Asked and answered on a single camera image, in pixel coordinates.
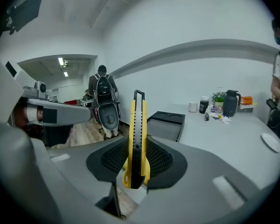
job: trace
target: orange object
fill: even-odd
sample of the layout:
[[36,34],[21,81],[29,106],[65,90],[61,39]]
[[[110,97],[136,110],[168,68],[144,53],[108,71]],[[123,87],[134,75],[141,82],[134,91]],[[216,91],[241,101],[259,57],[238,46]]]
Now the orange object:
[[251,96],[243,96],[241,100],[242,105],[252,105],[253,104],[253,99]]

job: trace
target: person's arm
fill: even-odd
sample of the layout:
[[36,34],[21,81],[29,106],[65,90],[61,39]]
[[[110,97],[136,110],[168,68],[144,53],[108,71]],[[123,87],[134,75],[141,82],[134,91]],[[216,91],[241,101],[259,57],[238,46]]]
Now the person's arm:
[[112,76],[109,77],[109,81],[110,81],[112,87],[115,89],[115,92],[117,92],[117,87],[116,87],[116,84],[115,84]]
[[94,83],[93,78],[94,78],[94,76],[89,77],[88,93],[89,93],[90,95],[93,94],[93,83]]
[[271,83],[272,94],[280,100],[280,56],[277,55],[273,64],[273,79]]

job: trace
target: white plate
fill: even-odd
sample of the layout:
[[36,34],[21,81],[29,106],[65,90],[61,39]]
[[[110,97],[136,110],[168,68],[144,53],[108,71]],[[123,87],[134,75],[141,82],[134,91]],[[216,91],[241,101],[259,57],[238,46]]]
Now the white plate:
[[275,152],[279,153],[280,152],[280,144],[279,142],[271,135],[267,133],[263,133],[261,135],[262,139],[264,142]]

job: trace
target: table surface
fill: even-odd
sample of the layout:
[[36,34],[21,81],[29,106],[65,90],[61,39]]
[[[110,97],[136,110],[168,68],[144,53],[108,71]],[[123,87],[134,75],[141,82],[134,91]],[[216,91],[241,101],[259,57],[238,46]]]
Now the table surface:
[[280,152],[272,151],[261,134],[278,137],[253,114],[235,114],[230,124],[204,114],[190,113],[188,105],[169,105],[165,112],[185,114],[180,143],[209,151],[246,175],[260,189],[280,176]]

